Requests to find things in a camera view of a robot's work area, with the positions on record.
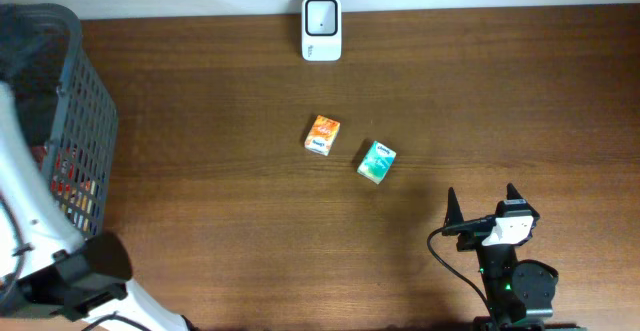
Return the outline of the teal tissue pack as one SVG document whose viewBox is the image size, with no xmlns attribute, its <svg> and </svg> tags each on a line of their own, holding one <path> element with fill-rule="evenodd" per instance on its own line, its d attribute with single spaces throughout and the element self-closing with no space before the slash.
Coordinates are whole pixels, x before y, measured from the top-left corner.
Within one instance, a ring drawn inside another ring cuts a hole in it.
<svg viewBox="0 0 640 331">
<path fill-rule="evenodd" d="M 357 172 L 370 181 L 380 184 L 390 170 L 397 153 L 384 144 L 374 141 L 357 168 Z"/>
</svg>

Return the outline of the orange tissue pack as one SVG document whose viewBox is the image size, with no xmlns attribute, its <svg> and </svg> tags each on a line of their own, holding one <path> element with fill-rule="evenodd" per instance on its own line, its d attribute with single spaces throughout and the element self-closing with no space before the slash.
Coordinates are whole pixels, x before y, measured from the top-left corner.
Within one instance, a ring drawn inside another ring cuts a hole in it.
<svg viewBox="0 0 640 331">
<path fill-rule="evenodd" d="M 304 141 L 304 147 L 314 153 L 328 156 L 340 130 L 340 122 L 318 115 Z"/>
</svg>

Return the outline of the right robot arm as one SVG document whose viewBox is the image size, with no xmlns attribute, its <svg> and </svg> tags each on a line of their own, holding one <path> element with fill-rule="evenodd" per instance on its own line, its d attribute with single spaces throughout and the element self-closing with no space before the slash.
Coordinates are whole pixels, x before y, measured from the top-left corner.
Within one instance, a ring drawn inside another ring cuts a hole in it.
<svg viewBox="0 0 640 331">
<path fill-rule="evenodd" d="M 547 322 L 559 281 L 558 271 L 536 260 L 520 260 L 516 249 L 533 236 L 539 213 L 515 186 L 506 186 L 506 199 L 488 216 L 466 220 L 456 193 L 448 190 L 444 236 L 457 238 L 459 252 L 473 251 L 485 291 L 481 299 L 487 317 L 477 317 L 474 330 L 578 330 L 575 324 Z"/>
</svg>

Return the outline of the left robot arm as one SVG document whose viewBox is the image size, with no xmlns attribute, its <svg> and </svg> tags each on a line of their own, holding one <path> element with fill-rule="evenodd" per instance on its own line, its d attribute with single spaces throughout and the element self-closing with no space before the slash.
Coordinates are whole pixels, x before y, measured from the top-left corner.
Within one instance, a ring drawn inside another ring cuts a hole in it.
<svg viewBox="0 0 640 331">
<path fill-rule="evenodd" d="M 83 321 L 87 329 L 191 330 L 134 279 L 121 240 L 90 239 L 55 205 L 22 135 L 7 84 L 1 86 L 1 209 L 15 264 L 1 289 L 4 318 Z"/>
</svg>

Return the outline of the white barcode scanner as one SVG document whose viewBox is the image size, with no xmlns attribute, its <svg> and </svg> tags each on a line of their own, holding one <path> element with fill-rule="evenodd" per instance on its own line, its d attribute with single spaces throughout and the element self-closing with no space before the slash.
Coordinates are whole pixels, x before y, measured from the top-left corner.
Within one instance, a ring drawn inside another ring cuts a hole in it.
<svg viewBox="0 0 640 331">
<path fill-rule="evenodd" d="M 306 61 L 337 61 L 342 55 L 342 5 L 340 0 L 303 0 L 301 4 L 301 54 Z"/>
</svg>

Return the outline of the snack packets in basket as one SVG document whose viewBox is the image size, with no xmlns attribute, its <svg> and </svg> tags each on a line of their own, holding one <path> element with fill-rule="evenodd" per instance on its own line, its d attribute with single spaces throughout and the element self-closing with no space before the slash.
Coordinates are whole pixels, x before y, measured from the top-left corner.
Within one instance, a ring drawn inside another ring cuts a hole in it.
<svg viewBox="0 0 640 331">
<path fill-rule="evenodd" d="M 86 238 L 96 236 L 102 227 L 104 206 L 100 167 L 75 143 L 67 143 L 53 157 L 49 189 L 56 207 Z"/>
</svg>

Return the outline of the grey plastic mesh basket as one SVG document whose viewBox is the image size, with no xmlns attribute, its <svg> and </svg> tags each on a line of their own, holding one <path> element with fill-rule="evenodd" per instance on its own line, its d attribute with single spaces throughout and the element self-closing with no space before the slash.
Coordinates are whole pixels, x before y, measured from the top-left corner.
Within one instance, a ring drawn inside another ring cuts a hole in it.
<svg viewBox="0 0 640 331">
<path fill-rule="evenodd" d="M 79 18 L 57 4 L 2 5 L 1 79 L 14 95 L 22 133 L 47 183 L 53 157 L 67 143 L 88 151 L 100 167 L 101 232 L 119 119 L 83 49 Z"/>
</svg>

